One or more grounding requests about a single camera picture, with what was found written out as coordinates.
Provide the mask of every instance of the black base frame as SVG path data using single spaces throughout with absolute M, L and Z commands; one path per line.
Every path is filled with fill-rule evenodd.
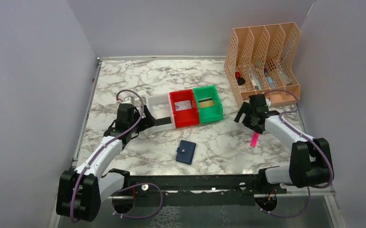
M 254 206 L 255 194 L 269 194 L 272 190 L 277 194 L 287 192 L 279 184 L 262 184 L 257 174 L 130 176 L 129 172 L 117 169 L 112 169 L 110 172 L 125 176 L 124 187 L 139 183 L 157 185 L 162 190 L 164 206 Z M 131 194 L 132 192 L 123 192 L 116 193 L 114 196 Z M 127 203 L 125 200 L 117 201 L 114 199 L 113 203 Z M 159 206 L 158 190 L 153 187 L 147 190 L 135 188 L 134 206 Z

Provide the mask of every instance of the perforated divider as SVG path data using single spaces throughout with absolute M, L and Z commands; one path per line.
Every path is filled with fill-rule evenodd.
M 240 50 L 240 56 L 238 59 L 237 69 L 241 76 L 245 79 L 245 91 L 253 91 L 254 85 L 251 83 L 251 78 L 249 75 L 250 71 L 250 61 L 251 61 L 251 53 L 253 51 L 253 44 L 254 44 L 254 36 L 250 31 L 250 28 L 235 28 L 234 31 L 237 32 L 238 30 L 245 30 L 246 36 L 245 41 L 242 45 Z
M 238 107 L 249 96 L 274 88 L 289 90 L 299 97 L 300 86 L 291 69 L 299 39 L 300 30 L 295 23 L 233 29 L 224 67 Z M 241 89 L 235 78 L 236 71 L 246 80 Z M 250 72 L 257 79 L 258 88 Z M 295 99 L 285 92 L 268 93 L 266 97 L 271 100 L 271 106 L 295 103 Z
M 268 77 L 271 79 L 269 85 L 271 89 L 285 89 L 284 82 L 277 71 L 279 58 L 285 41 L 285 32 L 281 25 L 266 25 L 266 29 L 270 34 L 270 42 L 264 68 L 267 70 Z M 276 106 L 285 101 L 285 92 L 272 92 L 270 94 L 271 106 Z
M 225 73 L 228 76 L 229 84 L 231 85 L 231 89 L 233 92 L 233 96 L 235 97 L 236 104 L 240 107 L 243 103 L 241 93 L 239 91 L 238 83 L 235 79 L 235 70 L 236 70 L 236 57 L 238 55 L 238 36 L 235 31 L 232 31 L 231 43 L 229 44 L 228 55 L 225 59 Z
M 250 30 L 253 33 L 255 40 L 250 66 L 252 67 L 261 86 L 261 88 L 256 90 L 256 92 L 261 94 L 270 90 L 270 86 L 264 76 L 264 63 L 270 42 L 270 35 L 265 26 L 250 27 Z
M 278 69 L 291 80 L 291 82 L 285 86 L 285 89 L 293 92 L 297 97 L 300 97 L 300 85 L 292 72 L 292 62 L 300 40 L 300 29 L 293 22 L 280 25 L 285 32 L 285 42 L 282 48 Z M 295 103 L 295 99 L 291 95 L 286 94 L 284 104 L 293 103 Z

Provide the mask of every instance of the cable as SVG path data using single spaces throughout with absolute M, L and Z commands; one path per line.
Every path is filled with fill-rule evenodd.
M 323 186 L 313 186 L 314 188 L 318 188 L 318 189 L 324 189 L 324 188 L 327 188 L 328 186 L 331 185 L 331 183 L 333 182 L 333 179 L 334 179 L 334 174 L 333 174 L 333 168 L 331 167 L 331 164 L 330 162 L 328 161 L 327 157 L 325 156 L 325 154 L 323 153 L 323 151 L 319 148 L 319 146 L 309 137 L 305 136 L 304 134 L 302 134 L 302 132 L 300 132 L 298 129 L 296 129 L 295 127 L 293 127 L 291 124 L 289 124 L 283 117 L 282 115 L 283 114 L 288 114 L 288 113 L 296 113 L 298 110 L 299 110 L 299 98 L 296 97 L 295 94 L 293 94 L 292 92 L 288 91 L 288 90 L 284 90 L 284 89 L 274 89 L 274 90 L 271 90 L 271 91 L 268 91 L 268 92 L 265 92 L 264 94 L 267 94 L 267 93 L 271 93 L 271 92 L 275 92 L 275 91 L 282 91 L 282 92 L 285 92 L 285 93 L 289 93 L 291 94 L 296 102 L 297 102 L 297 105 L 296 105 L 296 109 L 295 110 L 290 110 L 290 111 L 284 111 L 282 113 L 279 114 L 279 119 L 289 128 L 291 129 L 293 132 L 295 132 L 296 134 L 298 134 L 299 136 L 301 136 L 302 138 L 308 140 L 314 147 L 315 149 L 320 153 L 320 155 L 322 156 L 324 162 L 326 163 L 327 165 L 327 168 L 328 168 L 328 171 L 330 173 L 330 178 L 327 182 L 327 184 L 323 185 Z
M 134 95 L 136 95 L 138 97 L 138 99 L 141 102 L 141 114 L 140 117 L 138 118 L 138 120 L 133 124 L 133 126 L 131 126 L 129 129 L 127 129 L 126 131 L 124 131 L 123 133 L 119 134 L 118 136 L 114 137 L 113 139 L 109 140 L 107 143 L 105 143 L 105 145 L 103 145 L 92 157 L 92 159 L 88 162 L 88 164 L 85 166 L 85 168 L 82 170 L 82 172 L 79 174 L 77 181 L 75 183 L 74 186 L 74 191 L 72 192 L 72 198 L 71 198 L 71 202 L 70 202 L 70 218 L 71 218 L 71 222 L 72 223 L 76 223 L 79 221 L 79 219 L 74 219 L 74 204 L 75 204 L 75 197 L 77 196 L 77 191 L 79 189 L 79 183 L 81 182 L 82 177 L 84 176 L 84 173 L 88 170 L 89 166 L 93 163 L 93 161 L 95 160 L 95 158 L 103 151 L 103 149 L 105 149 L 108 145 L 110 145 L 111 143 L 113 143 L 114 141 L 116 141 L 117 139 L 119 139 L 120 137 L 124 136 L 125 134 L 129 133 L 132 129 L 134 129 L 138 123 L 140 122 L 140 120 L 143 118 L 144 116 L 144 101 L 143 99 L 140 97 L 140 95 L 138 95 L 138 93 L 130 90 L 130 89 L 122 89 L 120 90 L 117 94 L 116 94 L 116 99 L 119 99 L 119 94 L 122 92 L 130 92 L 133 93 Z
M 138 218 L 138 219 L 146 219 L 146 218 L 149 218 L 149 217 L 151 217 L 151 216 L 153 216 L 153 215 L 157 214 L 157 213 L 161 210 L 162 205 L 163 205 L 163 203 L 164 203 L 164 196 L 163 196 L 163 194 L 162 194 L 162 190 L 158 187 L 158 185 L 156 185 L 156 184 L 152 184 L 152 183 L 139 183 L 139 184 L 135 184 L 135 185 L 132 185 L 132 186 L 130 186 L 130 187 L 127 187 L 127 188 L 125 188 L 125 189 L 121 189 L 121 190 L 117 191 L 116 193 L 123 192 L 123 191 L 129 190 L 129 189 L 132 189 L 132 188 L 135 188 L 135 187 L 141 186 L 141 185 L 145 185 L 145 184 L 147 184 L 147 185 L 151 185 L 151 186 L 154 186 L 154 187 L 159 191 L 159 194 L 161 195 L 161 202 L 159 203 L 158 208 L 157 208 L 157 209 L 156 209 L 152 214 L 145 215 L 145 216 L 131 216 L 131 215 L 119 214 L 119 213 L 116 211 L 116 209 L 115 209 L 114 205 L 112 204 L 112 208 L 113 208 L 113 211 L 114 211 L 113 215 L 119 215 L 119 216 L 120 216 L 120 218 L 122 218 L 122 217 L 126 217 L 126 218 L 130 218 L 130 219 L 137 219 L 137 218 Z
M 266 211 L 266 210 L 262 209 L 258 204 L 256 204 L 256 205 L 260 208 L 260 211 L 265 213 L 265 214 L 272 215 L 272 216 L 275 216 L 275 217 L 278 217 L 278 218 L 294 218 L 296 216 L 299 216 L 299 215 L 305 213 L 306 209 L 308 209 L 308 207 L 309 207 L 309 204 L 310 204 L 310 201 L 311 201 L 311 195 L 310 195 L 309 187 L 307 187 L 307 189 L 308 189 L 308 202 L 306 203 L 306 206 L 303 208 L 303 210 L 301 210 L 300 212 L 298 212 L 296 214 L 293 214 L 293 215 L 275 214 L 275 213 L 272 213 L 271 211 Z

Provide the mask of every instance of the green bin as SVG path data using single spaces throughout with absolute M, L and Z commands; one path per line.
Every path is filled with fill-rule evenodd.
M 223 119 L 222 104 L 215 86 L 194 88 L 193 93 L 201 124 Z

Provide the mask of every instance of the white wall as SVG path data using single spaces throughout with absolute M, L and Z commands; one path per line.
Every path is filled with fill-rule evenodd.
M 306 126 L 330 142 L 346 226 L 366 227 L 366 0 L 317 0 L 301 30 Z
M 315 0 L 68 0 L 100 57 L 226 55 L 232 28 L 303 23 Z
M 0 227 L 46 227 L 96 56 L 65 0 L 0 0 Z

